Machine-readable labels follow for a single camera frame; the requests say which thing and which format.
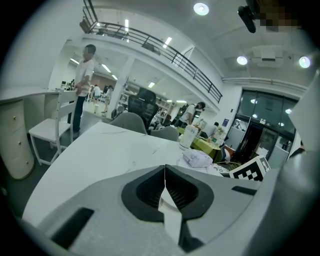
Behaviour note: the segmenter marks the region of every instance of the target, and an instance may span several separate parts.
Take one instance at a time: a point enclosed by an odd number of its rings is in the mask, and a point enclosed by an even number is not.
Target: white wooden chair
[[[62,153],[62,149],[67,148],[66,146],[60,145],[60,138],[62,134],[64,134],[68,129],[70,129],[70,142],[73,142],[73,121],[76,103],[76,91],[63,91],[61,89],[59,92],[55,119],[48,118],[29,130],[32,146],[40,165],[42,165],[42,163],[46,165],[51,165],[56,160],[56,158]],[[71,123],[60,121],[61,118],[65,117],[70,113]],[[51,148],[53,148],[53,146],[57,147],[57,152],[54,154],[50,162],[45,161],[39,157],[34,137],[50,142]]]

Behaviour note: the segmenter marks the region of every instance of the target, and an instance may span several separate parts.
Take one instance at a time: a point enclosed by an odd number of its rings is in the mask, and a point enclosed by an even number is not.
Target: ceiling light
[[[108,71],[109,73],[111,73],[110,69],[109,69],[105,64],[102,64],[101,66],[104,67],[104,69],[105,69],[106,71]]]
[[[163,48],[167,48],[168,44],[171,42],[172,38],[169,36],[168,39],[165,41]]]
[[[129,32],[129,20],[128,19],[126,19],[125,21],[124,21],[124,26],[125,26],[125,31],[126,32]]]
[[[75,62],[75,63],[77,63],[77,64],[79,64],[79,62],[78,61],[76,61],[75,59],[73,59],[73,58],[71,58],[70,59],[71,61],[73,61],[73,62]]]
[[[196,3],[193,6],[193,9],[196,14],[201,15],[201,16],[207,15],[209,13],[209,7],[202,2]]]
[[[310,59],[306,56],[303,56],[300,58],[299,64],[304,69],[309,68],[310,67]]]
[[[240,65],[246,65],[248,63],[248,60],[246,57],[243,56],[239,56],[236,61],[240,64]]]

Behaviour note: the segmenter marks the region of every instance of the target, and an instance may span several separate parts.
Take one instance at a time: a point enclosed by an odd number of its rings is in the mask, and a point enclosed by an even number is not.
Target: black metal railing
[[[215,87],[210,79],[183,54],[169,45],[164,47],[165,42],[140,30],[132,27],[126,28],[119,24],[98,21],[91,0],[83,0],[83,2],[85,4],[83,8],[83,20],[85,20],[87,25],[84,26],[86,29],[84,29],[83,26],[81,27],[87,34],[108,36],[124,40],[128,43],[136,43],[159,56],[167,58],[172,64],[175,64],[177,67],[187,72],[195,81],[205,88],[218,103],[220,102],[222,97],[221,92]]]

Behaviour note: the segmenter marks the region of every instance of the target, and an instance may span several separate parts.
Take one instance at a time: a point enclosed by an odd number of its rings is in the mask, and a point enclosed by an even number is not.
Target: black hair
[[[97,50],[93,44],[88,44],[85,48],[88,48],[88,54],[94,54]]]
[[[202,109],[204,109],[204,108],[206,107],[206,103],[204,103],[204,102],[199,102],[198,105],[199,105],[199,104],[201,105],[201,108],[202,108]]]

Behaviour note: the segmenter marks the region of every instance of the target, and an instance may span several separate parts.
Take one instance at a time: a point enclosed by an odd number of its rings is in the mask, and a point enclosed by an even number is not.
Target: chair seat
[[[59,122],[59,138],[60,136],[70,128],[70,124],[66,122]],[[35,127],[29,130],[29,133],[39,139],[45,141],[56,141],[56,120],[46,119]]]

